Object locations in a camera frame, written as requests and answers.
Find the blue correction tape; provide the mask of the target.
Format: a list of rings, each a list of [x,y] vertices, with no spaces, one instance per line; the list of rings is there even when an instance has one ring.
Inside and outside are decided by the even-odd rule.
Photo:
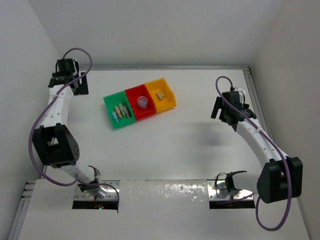
[[[116,123],[118,123],[118,122],[119,122],[119,119],[118,119],[117,113],[116,113],[115,111],[113,111],[111,114],[112,114],[112,117],[113,117],[114,121],[115,121]]]

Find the pink correction tape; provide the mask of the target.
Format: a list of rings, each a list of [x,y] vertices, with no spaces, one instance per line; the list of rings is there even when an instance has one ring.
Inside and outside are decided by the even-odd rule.
[[[124,110],[125,116],[126,116],[128,119],[132,117],[132,115],[131,115],[131,113],[130,113],[130,111],[129,111],[129,109],[128,109],[127,106],[124,106],[124,107],[123,107],[123,110]]]

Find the clear tape roll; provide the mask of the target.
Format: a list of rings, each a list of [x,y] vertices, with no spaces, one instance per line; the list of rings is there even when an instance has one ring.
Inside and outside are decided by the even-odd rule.
[[[139,96],[137,98],[137,105],[141,110],[146,110],[148,107],[148,98],[146,96]]]

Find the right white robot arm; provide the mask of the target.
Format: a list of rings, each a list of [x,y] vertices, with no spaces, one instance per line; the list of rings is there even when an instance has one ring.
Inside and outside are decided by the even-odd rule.
[[[302,194],[303,163],[277,148],[261,128],[249,104],[242,103],[242,91],[223,92],[215,100],[211,118],[228,124],[248,144],[257,157],[262,171],[259,175],[245,170],[227,173],[225,189],[248,190],[266,203],[274,203]]]

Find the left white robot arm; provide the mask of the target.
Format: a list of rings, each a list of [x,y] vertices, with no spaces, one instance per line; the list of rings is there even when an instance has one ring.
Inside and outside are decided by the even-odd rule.
[[[49,81],[49,99],[44,112],[31,128],[29,151],[35,150],[41,163],[66,172],[80,190],[94,195],[99,188],[100,173],[80,160],[80,148],[67,127],[71,101],[82,76],[75,59],[57,60]]]

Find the yellow plastic bin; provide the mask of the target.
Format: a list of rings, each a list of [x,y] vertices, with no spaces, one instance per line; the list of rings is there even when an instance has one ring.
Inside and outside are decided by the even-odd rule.
[[[157,114],[171,110],[177,106],[175,94],[164,78],[146,82],[144,85],[154,101]],[[160,100],[157,93],[164,93],[165,97]]]

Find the green plastic bin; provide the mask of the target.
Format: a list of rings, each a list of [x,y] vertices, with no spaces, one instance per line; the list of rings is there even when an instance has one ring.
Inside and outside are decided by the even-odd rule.
[[[120,129],[136,122],[132,106],[124,91],[105,96],[103,100],[114,129]]]

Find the red plastic bin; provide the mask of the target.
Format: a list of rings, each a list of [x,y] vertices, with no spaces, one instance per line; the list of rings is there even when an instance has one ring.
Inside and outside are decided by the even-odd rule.
[[[130,103],[134,117],[137,121],[149,118],[157,113],[155,103],[151,97],[151,94],[144,84],[126,89],[124,92]],[[147,103],[145,108],[141,108],[138,105],[139,97],[146,97]]]

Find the aluminium frame rail right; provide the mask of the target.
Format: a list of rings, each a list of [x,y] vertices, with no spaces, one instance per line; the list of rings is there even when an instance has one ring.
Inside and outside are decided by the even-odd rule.
[[[258,91],[257,85],[255,83],[251,69],[246,68],[245,70],[243,70],[243,75],[245,78],[247,91],[252,102],[253,111],[255,112],[255,115],[257,116],[261,127],[264,129],[267,135],[271,138],[271,140],[274,140],[274,137],[265,113],[265,109],[262,103],[262,99]]]

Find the aluminium frame rail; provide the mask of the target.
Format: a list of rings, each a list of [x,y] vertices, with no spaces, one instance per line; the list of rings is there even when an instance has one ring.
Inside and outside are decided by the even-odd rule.
[[[265,109],[262,103],[262,99],[258,91],[257,85],[255,83],[251,69],[246,68],[245,70],[243,70],[243,75],[245,78],[247,91],[252,102],[253,111],[255,112],[255,115],[257,116],[261,127],[264,129],[267,135],[271,138],[271,140],[274,140],[274,137],[265,113]]]
[[[92,71],[138,71],[138,70],[241,70],[249,71],[248,66],[240,65],[151,65],[151,66],[97,66]]]

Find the aluminium frame rail back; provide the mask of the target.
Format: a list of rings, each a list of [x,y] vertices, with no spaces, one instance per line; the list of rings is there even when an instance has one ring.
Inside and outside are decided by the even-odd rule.
[[[138,71],[138,70],[241,70],[249,71],[248,66],[240,65],[151,65],[151,66],[97,66],[92,71]]]

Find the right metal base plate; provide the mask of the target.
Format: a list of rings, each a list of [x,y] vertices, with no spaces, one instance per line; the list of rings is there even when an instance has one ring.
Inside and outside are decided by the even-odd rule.
[[[236,200],[253,200],[254,194],[246,189],[232,190],[228,192],[225,186],[225,181],[218,179],[215,181],[207,180],[207,192],[210,201],[222,202],[222,201],[236,201]]]

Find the metal base plate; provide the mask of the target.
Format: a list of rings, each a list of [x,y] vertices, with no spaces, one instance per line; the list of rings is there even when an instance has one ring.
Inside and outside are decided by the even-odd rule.
[[[95,183],[81,184],[78,183],[74,192],[75,201],[111,201],[117,200],[120,193],[119,180],[100,180],[102,185]]]
[[[225,181],[218,179],[215,181],[207,180],[207,192],[210,201],[222,202],[222,201],[236,201],[236,200],[253,200],[254,194],[246,189],[232,190],[228,192],[225,186]]]

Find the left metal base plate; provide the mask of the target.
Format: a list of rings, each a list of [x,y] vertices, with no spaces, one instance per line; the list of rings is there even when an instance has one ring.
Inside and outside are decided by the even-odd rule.
[[[119,180],[100,180],[102,185],[95,183],[81,184],[78,183],[74,192],[75,201],[111,201],[117,200],[120,193]]]

